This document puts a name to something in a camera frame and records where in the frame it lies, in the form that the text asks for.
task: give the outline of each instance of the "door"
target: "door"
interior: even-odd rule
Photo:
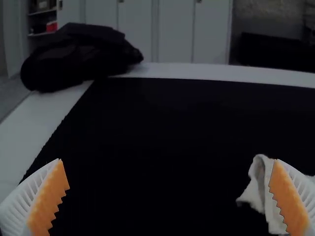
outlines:
[[[57,0],[58,28],[69,22],[85,22],[85,0]]]
[[[159,62],[192,61],[194,1],[159,1]]]
[[[195,5],[194,63],[228,64],[231,0],[199,0]]]
[[[152,61],[152,0],[119,0],[118,30],[143,56]]]
[[[117,0],[86,0],[86,23],[117,29]]]

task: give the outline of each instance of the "red object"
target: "red object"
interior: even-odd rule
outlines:
[[[55,32],[57,31],[57,28],[58,28],[57,21],[48,22],[46,25],[47,32]]]

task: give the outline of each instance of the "wall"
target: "wall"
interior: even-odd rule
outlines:
[[[303,0],[234,0],[233,36],[241,32],[301,38]]]
[[[19,1],[3,0],[4,50],[8,76],[19,73],[22,65]]]
[[[0,0],[0,19],[3,19],[3,0]],[[0,20],[0,76],[7,74],[3,37],[3,20]]]

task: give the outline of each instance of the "floor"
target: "floor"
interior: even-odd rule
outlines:
[[[0,76],[0,122],[16,108],[28,95],[20,77],[9,79]]]

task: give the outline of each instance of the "black surface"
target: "black surface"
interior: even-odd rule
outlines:
[[[238,60],[243,65],[315,72],[315,47],[297,39],[242,33]]]
[[[314,175],[315,91],[171,79],[96,81],[25,177],[61,158],[61,235],[267,235],[238,208],[263,153]]]

